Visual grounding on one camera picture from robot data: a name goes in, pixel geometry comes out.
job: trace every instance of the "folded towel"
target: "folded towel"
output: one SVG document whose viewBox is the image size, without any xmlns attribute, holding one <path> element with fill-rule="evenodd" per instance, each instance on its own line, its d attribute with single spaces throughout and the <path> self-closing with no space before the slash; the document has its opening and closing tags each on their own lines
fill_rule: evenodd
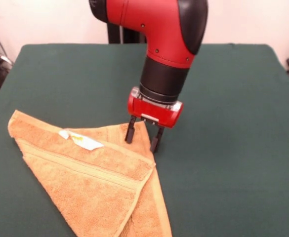
<svg viewBox="0 0 289 237">
<path fill-rule="evenodd" d="M 171 229 L 145 124 L 67 129 L 103 145 L 84 149 L 63 130 L 20 111 L 8 131 L 23 159 L 78 237 L 170 237 Z"/>
</svg>

